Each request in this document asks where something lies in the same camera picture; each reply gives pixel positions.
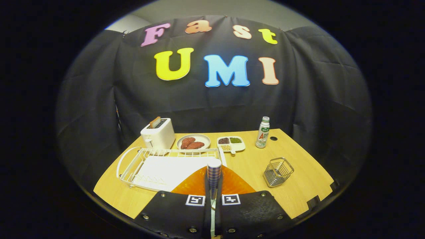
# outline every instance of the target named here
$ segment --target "plastic bottle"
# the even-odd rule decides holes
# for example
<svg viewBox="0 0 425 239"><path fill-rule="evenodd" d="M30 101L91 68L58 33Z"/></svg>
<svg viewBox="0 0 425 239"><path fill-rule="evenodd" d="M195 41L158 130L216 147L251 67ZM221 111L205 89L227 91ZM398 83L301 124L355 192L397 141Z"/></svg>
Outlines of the plastic bottle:
<svg viewBox="0 0 425 239"><path fill-rule="evenodd" d="M267 137L269 136L270 130L270 118L264 116L261 121L260 128L258 129L258 136L255 145L258 148L264 148L266 146Z"/></svg>

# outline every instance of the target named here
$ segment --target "dark food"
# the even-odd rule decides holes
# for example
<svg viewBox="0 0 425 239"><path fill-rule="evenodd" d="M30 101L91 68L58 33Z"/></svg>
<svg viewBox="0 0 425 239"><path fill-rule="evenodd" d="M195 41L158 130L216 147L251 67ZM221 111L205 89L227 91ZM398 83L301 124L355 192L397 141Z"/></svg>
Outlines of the dark food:
<svg viewBox="0 0 425 239"><path fill-rule="evenodd" d="M197 149L197 148L200 148L204 145L205 144L202 143L202 142L193 142L193 143L189 144L189 146L187 146L186 149Z"/></svg>
<svg viewBox="0 0 425 239"><path fill-rule="evenodd" d="M228 144L229 143L229 139L228 138L223 138L223 139L219 139L218 140L218 144Z"/></svg>
<svg viewBox="0 0 425 239"><path fill-rule="evenodd" d="M187 148L191 143L193 143L195 141L195 138L194 137L187 137L187 138L184 138L183 140L182 140L182 142L181 142L181 146L180 146L180 148L181 149L185 149L185 148Z"/></svg>

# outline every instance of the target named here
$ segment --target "letter m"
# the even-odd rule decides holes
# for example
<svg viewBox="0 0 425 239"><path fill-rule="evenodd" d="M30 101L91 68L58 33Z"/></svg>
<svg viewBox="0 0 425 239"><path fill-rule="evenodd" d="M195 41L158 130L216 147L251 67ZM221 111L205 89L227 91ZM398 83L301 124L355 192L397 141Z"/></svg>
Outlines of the letter m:
<svg viewBox="0 0 425 239"><path fill-rule="evenodd" d="M235 78L232 81L232 85L249 86L250 82L246 74L247 57L234 56L228 66L219 55L207 55L204 56L204 60L208 62L208 81L205 83L206 87L217 87L221 85L221 82L217 79L217 73L220 75L224 85L228 85L234 75Z"/></svg>

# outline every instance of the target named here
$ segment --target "white tray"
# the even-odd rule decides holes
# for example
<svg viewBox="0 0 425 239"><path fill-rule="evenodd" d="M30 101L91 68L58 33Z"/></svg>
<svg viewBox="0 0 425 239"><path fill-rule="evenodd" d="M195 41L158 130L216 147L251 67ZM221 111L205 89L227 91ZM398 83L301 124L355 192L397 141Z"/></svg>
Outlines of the white tray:
<svg viewBox="0 0 425 239"><path fill-rule="evenodd" d="M219 144L218 141L220 139L223 139L223 138L228 138L229 139L229 143L228 144ZM230 138L238 138L238 139L241 140L241 143L231 143L230 142ZM236 151L242 151L242 150L245 149L244 140L241 137L239 137L239 136L224 136L224 137L217 138L217 147L218 148L221 148L221 146L225 146L225 145L230 146L230 150L223 150L223 152L230 152L232 154L235 154Z"/></svg>

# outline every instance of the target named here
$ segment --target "yellow letter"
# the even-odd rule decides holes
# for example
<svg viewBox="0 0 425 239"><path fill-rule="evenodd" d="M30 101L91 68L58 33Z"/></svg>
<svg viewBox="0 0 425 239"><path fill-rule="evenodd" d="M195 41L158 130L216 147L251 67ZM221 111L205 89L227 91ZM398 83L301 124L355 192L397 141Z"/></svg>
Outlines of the yellow letter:
<svg viewBox="0 0 425 239"><path fill-rule="evenodd" d="M186 33L196 33L198 31L209 31L212 29L212 27L210 27L210 23L206 20L199 20L199 21L194 21L189 23L188 28L186 28L185 32Z"/></svg>
<svg viewBox="0 0 425 239"><path fill-rule="evenodd" d="M182 48L177 50L180 54L180 69L177 71L170 71L170 56L172 51L163 51L153 56L156 59L156 75L162 80L177 80L183 78L189 73L190 70L190 53L194 51L193 48Z"/></svg>
<svg viewBox="0 0 425 239"><path fill-rule="evenodd" d="M273 32L271 32L269 29L259 29L259 32L263 33L263 38L266 42L271 44L277 44L278 41L273 40L272 36L276 36Z"/></svg>
<svg viewBox="0 0 425 239"><path fill-rule="evenodd" d="M252 37L252 35L249 33L249 29L245 26L234 25L233 30L235 30L233 34L235 34L235 36L237 37L245 38L245 39L251 39Z"/></svg>

